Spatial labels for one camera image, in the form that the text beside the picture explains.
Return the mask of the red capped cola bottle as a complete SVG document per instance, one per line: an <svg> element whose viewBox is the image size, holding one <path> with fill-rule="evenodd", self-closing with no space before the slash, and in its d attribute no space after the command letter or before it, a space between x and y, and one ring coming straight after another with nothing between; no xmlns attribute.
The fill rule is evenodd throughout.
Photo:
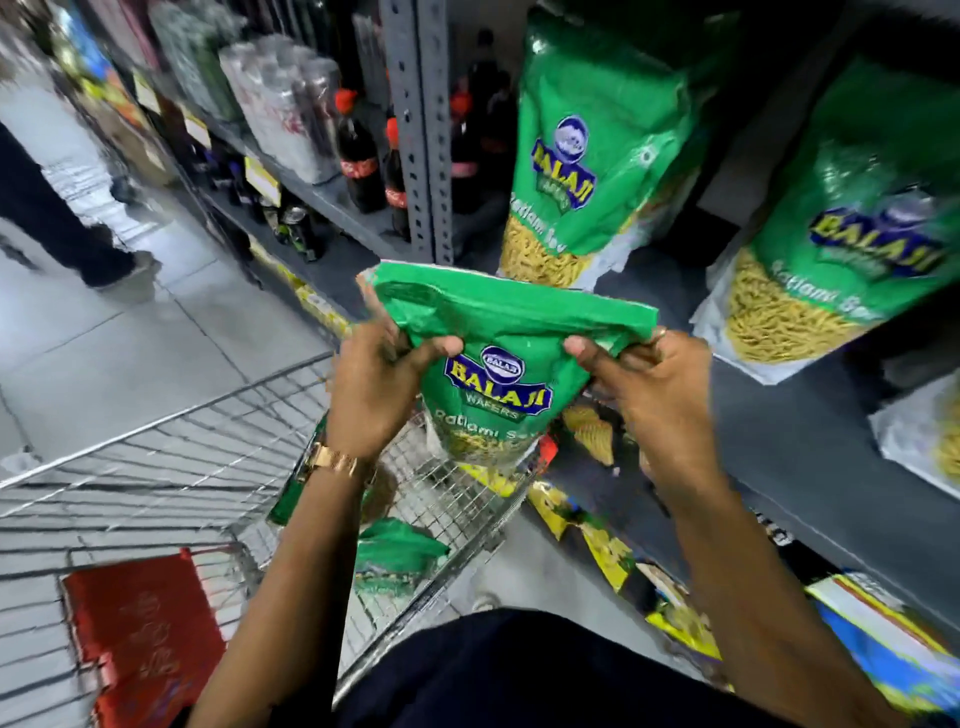
<svg viewBox="0 0 960 728"><path fill-rule="evenodd" d="M450 97L451 201L456 214L473 214L481 205L479 140L471 125L473 97L458 90Z"/></svg>
<svg viewBox="0 0 960 728"><path fill-rule="evenodd" d="M347 194L360 213L370 214L383 210L387 201L377 144L355 113L357 98L355 90L339 88L335 92L335 139Z"/></svg>
<svg viewBox="0 0 960 728"><path fill-rule="evenodd" d="M389 153L385 162L384 180L386 201L390 208L393 231L404 241L411 241L411 227L407 209L407 195L402 170L400 150L400 129L395 116L390 116L386 124L386 139Z"/></svg>

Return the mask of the person's right hand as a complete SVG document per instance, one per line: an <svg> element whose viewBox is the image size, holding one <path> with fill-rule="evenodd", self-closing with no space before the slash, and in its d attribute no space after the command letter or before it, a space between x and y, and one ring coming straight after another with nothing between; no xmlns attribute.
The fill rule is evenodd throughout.
<svg viewBox="0 0 960 728"><path fill-rule="evenodd" d="M724 486L710 404L713 356L707 344L659 325L649 341L614 358L627 370L627 383L594 383L615 401L638 445L641 469L656 490L671 499Z"/></svg>

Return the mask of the grey perforated shelf upright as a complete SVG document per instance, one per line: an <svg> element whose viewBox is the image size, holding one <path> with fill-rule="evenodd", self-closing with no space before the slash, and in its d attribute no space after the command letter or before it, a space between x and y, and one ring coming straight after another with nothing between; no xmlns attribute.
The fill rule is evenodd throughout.
<svg viewBox="0 0 960 728"><path fill-rule="evenodd" d="M447 0L378 0L411 260L454 264Z"/></svg>

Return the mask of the person's left hand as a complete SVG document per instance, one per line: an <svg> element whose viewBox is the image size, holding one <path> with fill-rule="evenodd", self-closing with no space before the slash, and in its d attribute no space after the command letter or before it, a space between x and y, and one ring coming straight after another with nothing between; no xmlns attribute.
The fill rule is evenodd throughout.
<svg viewBox="0 0 960 728"><path fill-rule="evenodd" d="M379 300L378 271L375 266L356 276L368 318L355 324L340 346L323 441L372 462L412 416L428 371L405 370L405 355L416 346Z"/></svg>

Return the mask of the gold wrist watch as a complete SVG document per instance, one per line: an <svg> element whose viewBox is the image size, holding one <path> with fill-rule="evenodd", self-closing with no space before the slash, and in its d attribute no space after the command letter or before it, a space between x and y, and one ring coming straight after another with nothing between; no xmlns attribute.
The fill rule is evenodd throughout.
<svg viewBox="0 0 960 728"><path fill-rule="evenodd" d="M359 479L365 483L376 471L376 464L369 459L344 454L319 440L315 440L306 448L300 458L294 470L293 479L306 485L318 469Z"/></svg>

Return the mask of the shrink-wrapped pack of cans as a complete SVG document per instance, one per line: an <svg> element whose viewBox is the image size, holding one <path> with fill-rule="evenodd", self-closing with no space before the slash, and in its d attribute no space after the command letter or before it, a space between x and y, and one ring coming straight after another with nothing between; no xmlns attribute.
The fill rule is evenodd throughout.
<svg viewBox="0 0 960 728"><path fill-rule="evenodd" d="M219 62L261 151L311 186L340 175L333 58L274 33L223 47Z"/></svg>

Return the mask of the dark drink can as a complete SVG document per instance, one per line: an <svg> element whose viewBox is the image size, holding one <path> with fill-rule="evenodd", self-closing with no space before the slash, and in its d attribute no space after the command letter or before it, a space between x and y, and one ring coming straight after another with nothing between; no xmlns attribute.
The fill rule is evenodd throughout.
<svg viewBox="0 0 960 728"><path fill-rule="evenodd" d="M280 214L280 231L286 243L307 262L319 261L327 251L318 237L307 208L301 204L284 206Z"/></svg>

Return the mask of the red cart seat flap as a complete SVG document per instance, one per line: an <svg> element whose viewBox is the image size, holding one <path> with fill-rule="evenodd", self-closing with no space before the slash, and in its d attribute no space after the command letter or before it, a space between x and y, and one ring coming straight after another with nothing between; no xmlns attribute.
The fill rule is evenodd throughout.
<svg viewBox="0 0 960 728"><path fill-rule="evenodd" d="M95 728L175 728L226 642L188 548L61 579L78 659L95 670Z"/></svg>

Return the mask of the blue and yellow packet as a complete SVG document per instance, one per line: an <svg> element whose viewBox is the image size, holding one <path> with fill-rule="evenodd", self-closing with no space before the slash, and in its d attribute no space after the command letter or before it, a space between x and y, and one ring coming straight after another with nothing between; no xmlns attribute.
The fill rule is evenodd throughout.
<svg viewBox="0 0 960 728"><path fill-rule="evenodd" d="M866 573L844 571L805 587L823 620L894 708L960 728L960 657Z"/></svg>

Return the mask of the person's dark clothing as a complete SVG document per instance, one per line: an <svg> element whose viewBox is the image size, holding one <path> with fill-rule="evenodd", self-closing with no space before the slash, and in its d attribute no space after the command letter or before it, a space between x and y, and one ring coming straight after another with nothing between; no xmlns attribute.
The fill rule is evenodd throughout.
<svg viewBox="0 0 960 728"><path fill-rule="evenodd" d="M795 728L554 613L500 608L418 630L324 708L269 728Z"/></svg>

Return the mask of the grey metal shelf board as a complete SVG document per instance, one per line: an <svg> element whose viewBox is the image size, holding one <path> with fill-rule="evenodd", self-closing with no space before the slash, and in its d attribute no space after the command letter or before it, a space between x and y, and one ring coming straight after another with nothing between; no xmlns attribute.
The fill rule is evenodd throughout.
<svg viewBox="0 0 960 728"><path fill-rule="evenodd" d="M681 328L706 296L704 269L656 249L607 273L599 295L659 309ZM712 412L722 462L744 503L837 567L872 577L960 650L960 500L882 457L839 355L777 385L712 359ZM635 551L689 583L673 523L628 454L619 475L558 436L545 479Z"/></svg>

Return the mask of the yellow price label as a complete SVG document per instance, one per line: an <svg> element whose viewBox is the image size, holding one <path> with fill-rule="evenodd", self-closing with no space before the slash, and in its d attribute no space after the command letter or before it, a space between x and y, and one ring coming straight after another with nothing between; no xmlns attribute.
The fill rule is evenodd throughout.
<svg viewBox="0 0 960 728"><path fill-rule="evenodd" d="M213 144L207 124L196 116L186 104L180 103L179 109L187 135L198 142L205 150L212 151Z"/></svg>
<svg viewBox="0 0 960 728"><path fill-rule="evenodd" d="M160 98L150 83L137 70L132 71L131 75L137 103L151 114L162 116L163 109Z"/></svg>
<svg viewBox="0 0 960 728"><path fill-rule="evenodd" d="M253 189L268 200L272 207L280 208L282 206L282 185L264 167L261 161L253 155L246 154L244 156L244 170L245 179Z"/></svg>

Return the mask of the person's right forearm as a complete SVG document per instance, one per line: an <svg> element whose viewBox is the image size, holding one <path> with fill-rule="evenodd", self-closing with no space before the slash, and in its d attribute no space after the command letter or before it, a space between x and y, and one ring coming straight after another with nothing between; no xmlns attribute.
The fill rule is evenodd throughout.
<svg viewBox="0 0 960 728"><path fill-rule="evenodd" d="M694 597L739 698L799 728L909 728L720 468L669 474L646 457L641 463L674 521Z"/></svg>

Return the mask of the green snack packet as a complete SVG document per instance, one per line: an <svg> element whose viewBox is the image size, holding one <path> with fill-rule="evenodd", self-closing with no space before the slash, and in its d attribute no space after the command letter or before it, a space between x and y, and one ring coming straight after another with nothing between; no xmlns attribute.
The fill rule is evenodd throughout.
<svg viewBox="0 0 960 728"><path fill-rule="evenodd" d="M960 281L960 82L851 61L691 318L764 385Z"/></svg>
<svg viewBox="0 0 960 728"><path fill-rule="evenodd" d="M741 12L540 0L527 16L497 273L593 291L665 234L701 174Z"/></svg>
<svg viewBox="0 0 960 728"><path fill-rule="evenodd" d="M612 357L651 338L659 311L643 302L460 268L383 260L359 273L372 315L412 346L454 336L462 350L431 365L421 397L453 461L507 470L534 449L589 374L564 348L583 336Z"/></svg>
<svg viewBox="0 0 960 728"><path fill-rule="evenodd" d="M313 469L310 463L314 452L326 433L328 415L328 412L324 413L317 422L305 450L296 461L294 469L266 516L268 523L284 528L293 516Z"/></svg>
<svg viewBox="0 0 960 728"><path fill-rule="evenodd" d="M428 529L392 516L378 518L358 535L354 588L362 593L409 597L449 555L450 547Z"/></svg>
<svg viewBox="0 0 960 728"><path fill-rule="evenodd" d="M960 502L960 368L871 414L882 455Z"/></svg>

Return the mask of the shrink-wrapped pack green bottles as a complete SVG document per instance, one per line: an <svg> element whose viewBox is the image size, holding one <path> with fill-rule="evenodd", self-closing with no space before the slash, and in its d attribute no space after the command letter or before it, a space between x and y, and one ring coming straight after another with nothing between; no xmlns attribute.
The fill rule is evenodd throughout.
<svg viewBox="0 0 960 728"><path fill-rule="evenodd" d="M222 122L242 116L220 52L243 41L247 20L218 0L151 0L150 24L181 90Z"/></svg>

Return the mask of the dark capped drink bottle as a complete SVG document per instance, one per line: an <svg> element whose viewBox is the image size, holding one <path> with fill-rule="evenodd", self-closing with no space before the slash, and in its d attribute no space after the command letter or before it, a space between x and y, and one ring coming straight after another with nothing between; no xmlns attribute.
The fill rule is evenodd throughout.
<svg viewBox="0 0 960 728"><path fill-rule="evenodd" d="M467 71L481 176L487 188L509 193L517 161L519 111L511 75L498 63L491 28L477 31Z"/></svg>

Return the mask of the person's left forearm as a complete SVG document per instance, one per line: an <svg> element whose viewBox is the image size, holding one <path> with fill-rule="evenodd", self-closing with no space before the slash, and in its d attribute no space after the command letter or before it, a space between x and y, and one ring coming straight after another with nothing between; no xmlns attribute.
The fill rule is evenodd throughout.
<svg viewBox="0 0 960 728"><path fill-rule="evenodd" d="M369 463L317 467L185 728L328 728Z"/></svg>

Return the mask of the yellow snack packet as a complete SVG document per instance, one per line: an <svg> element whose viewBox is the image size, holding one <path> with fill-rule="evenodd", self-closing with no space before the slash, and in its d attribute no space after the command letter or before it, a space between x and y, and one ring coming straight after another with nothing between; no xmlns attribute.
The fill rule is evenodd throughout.
<svg viewBox="0 0 960 728"><path fill-rule="evenodd" d="M526 500L556 542L563 540L570 528L581 528L592 520L587 510L546 480L534 481Z"/></svg>
<svg viewBox="0 0 960 728"><path fill-rule="evenodd" d="M615 466L615 431L589 404L573 404L561 412L563 425L589 455L601 465Z"/></svg>
<svg viewBox="0 0 960 728"><path fill-rule="evenodd" d="M687 590L653 563L639 562L636 568L654 588L654 607L645 616L646 622L675 642L719 663L721 654L710 621L694 607Z"/></svg>
<svg viewBox="0 0 960 728"><path fill-rule="evenodd" d="M637 571L637 561L630 547L606 528L585 520L579 525L582 539L589 549L606 583L619 594Z"/></svg>

